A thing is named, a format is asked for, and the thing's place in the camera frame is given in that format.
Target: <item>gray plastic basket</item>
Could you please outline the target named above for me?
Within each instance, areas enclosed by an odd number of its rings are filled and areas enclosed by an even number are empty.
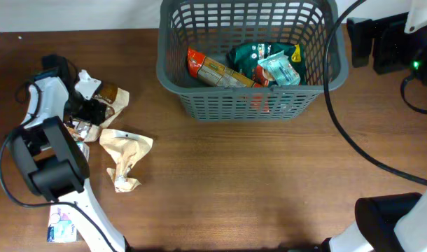
[[[290,119],[323,92],[323,44],[337,19],[333,0],[164,0],[160,18],[157,78],[198,120]],[[188,46],[228,66],[226,54],[249,42],[301,43],[308,85],[209,87],[188,74]],[[334,90],[349,72],[341,29],[328,61]]]

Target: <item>brown table surface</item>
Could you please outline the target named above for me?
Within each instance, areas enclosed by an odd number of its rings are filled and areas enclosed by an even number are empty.
[[[197,122],[156,78],[157,39],[154,29],[0,34],[0,145],[25,115],[14,89],[41,68],[41,56],[65,56],[129,91],[129,106],[111,128],[154,138],[151,152],[130,172],[143,185],[115,193],[106,173],[114,162],[97,142],[90,144],[89,163],[100,205],[133,247],[319,243],[354,221],[360,197],[425,191],[352,150],[322,95],[294,120]],[[407,72],[378,76],[371,66],[350,68],[345,85],[333,92],[337,116],[376,158],[427,178],[427,115],[400,98]],[[427,88],[411,85],[408,98],[427,107]],[[28,191],[9,154],[3,170],[14,195],[43,201]],[[0,187],[0,251],[89,251],[84,242],[48,244],[48,212],[15,206]]]

